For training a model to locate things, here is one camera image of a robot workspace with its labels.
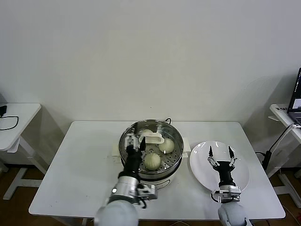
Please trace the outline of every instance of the white wall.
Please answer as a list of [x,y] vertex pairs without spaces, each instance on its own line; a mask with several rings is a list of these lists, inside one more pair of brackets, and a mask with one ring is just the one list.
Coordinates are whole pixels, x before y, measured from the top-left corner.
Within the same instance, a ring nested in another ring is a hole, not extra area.
[[301,65],[300,9],[299,0],[2,0],[0,92],[40,102],[63,133],[74,120],[238,121],[261,150],[282,129],[269,105],[289,100]]

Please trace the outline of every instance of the black wire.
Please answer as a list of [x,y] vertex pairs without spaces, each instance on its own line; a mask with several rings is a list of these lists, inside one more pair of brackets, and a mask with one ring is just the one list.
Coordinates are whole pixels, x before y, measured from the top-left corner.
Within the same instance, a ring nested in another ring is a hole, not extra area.
[[144,206],[142,207],[142,209],[146,209],[146,207],[147,207],[147,205],[146,205],[146,202],[144,201],[144,199],[143,198],[141,198],[141,197],[138,197],[142,202],[143,202],[143,204],[144,204]]
[[[213,197],[213,194],[212,194],[212,193],[211,193],[211,198],[212,198],[213,201],[218,202],[218,201]],[[232,202],[233,200],[234,200],[234,196],[232,196],[232,199],[231,199],[231,200],[223,201],[223,202],[221,202],[221,204],[229,203],[229,202]]]
[[167,118],[165,121],[169,120],[169,125],[171,124],[171,118]]
[[273,146],[278,142],[278,140],[282,137],[282,135],[288,130],[288,128],[291,126],[289,125],[288,127],[286,127],[286,129],[282,132],[282,134],[280,135],[280,137],[278,137],[278,139],[275,141],[275,143],[273,143],[272,147],[269,149],[269,151],[272,150]]
[[4,119],[4,118],[17,118],[17,122],[16,122],[16,124],[15,124],[13,127],[11,127],[11,128],[6,128],[6,129],[0,129],[0,131],[13,129],[13,128],[15,128],[15,127],[18,125],[18,122],[19,122],[19,116],[4,116],[4,117],[0,117],[0,119]]
[[256,154],[262,154],[263,156],[265,156],[265,153],[262,152],[255,152]]

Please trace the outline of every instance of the black cable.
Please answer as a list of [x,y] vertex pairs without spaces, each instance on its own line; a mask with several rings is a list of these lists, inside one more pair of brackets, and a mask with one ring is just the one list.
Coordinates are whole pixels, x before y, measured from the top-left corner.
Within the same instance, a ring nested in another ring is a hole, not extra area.
[[16,122],[16,124],[15,124],[13,127],[11,127],[11,128],[6,128],[6,129],[0,129],[0,131],[13,129],[13,128],[15,128],[15,127],[18,125],[18,122],[19,122],[19,116],[4,116],[4,117],[0,117],[0,119],[4,119],[4,118],[17,118],[17,122]]
[[269,151],[272,150],[273,146],[278,142],[278,140],[282,137],[282,135],[288,130],[288,128],[291,126],[289,125],[288,127],[286,127],[286,129],[282,132],[282,134],[278,137],[278,139],[275,141],[275,143],[273,143],[272,147],[269,149]]
[[256,154],[262,154],[263,156],[265,156],[265,153],[262,152],[255,152]]
[[140,201],[142,201],[142,203],[144,204],[144,206],[142,207],[142,209],[146,209],[147,205],[146,205],[146,202],[144,201],[144,199],[141,198],[141,197],[138,197],[138,199],[139,199]]
[[169,120],[169,125],[171,124],[171,118],[167,118],[165,121]]
[[265,155],[264,155],[264,159],[262,161],[262,167],[264,170],[266,170],[268,168],[268,165],[269,165],[269,161],[271,159],[271,156],[272,156],[272,148],[275,146],[275,144],[277,144],[277,142],[281,139],[281,137],[284,135],[284,133],[290,128],[290,126],[292,126],[294,124],[291,124],[289,125],[288,127],[286,127],[286,129],[282,132],[282,134],[278,137],[278,139],[275,141],[275,143],[273,143],[273,145],[271,146],[271,148],[266,151]]
[[[212,193],[211,193],[211,198],[212,198],[213,201],[218,202],[218,201],[213,197],[213,194],[212,194]],[[221,202],[221,204],[229,203],[229,202],[232,202],[233,200],[234,200],[234,196],[232,196],[232,199],[231,199],[231,200],[223,201],[223,202]]]

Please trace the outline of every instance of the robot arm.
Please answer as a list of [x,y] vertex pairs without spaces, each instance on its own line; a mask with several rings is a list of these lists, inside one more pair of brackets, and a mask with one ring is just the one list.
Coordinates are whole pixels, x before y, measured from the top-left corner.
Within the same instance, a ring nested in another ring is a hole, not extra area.
[[[134,144],[128,145],[128,140],[133,140]],[[95,226],[137,226],[139,218],[133,204],[140,204],[142,201],[145,209],[144,200],[158,198],[155,186],[140,184],[138,175],[142,161],[141,151],[145,150],[145,138],[138,148],[138,138],[130,133],[127,135],[125,147],[128,157],[124,169],[118,175],[118,182],[112,189],[108,204],[97,211]]]
[[230,146],[228,148],[230,161],[216,161],[213,157],[212,147],[210,147],[208,161],[220,176],[218,184],[220,189],[213,191],[211,198],[222,204],[218,209],[218,216],[223,226],[252,226],[244,208],[238,204],[241,191],[231,176],[237,158],[235,158]]

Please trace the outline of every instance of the laptop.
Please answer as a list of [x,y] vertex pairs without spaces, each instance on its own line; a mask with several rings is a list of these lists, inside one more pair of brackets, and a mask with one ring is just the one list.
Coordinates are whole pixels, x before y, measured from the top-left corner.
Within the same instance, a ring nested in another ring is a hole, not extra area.
[[301,125],[301,68],[298,72],[297,81],[290,105],[287,109],[287,114],[292,118],[294,122]]

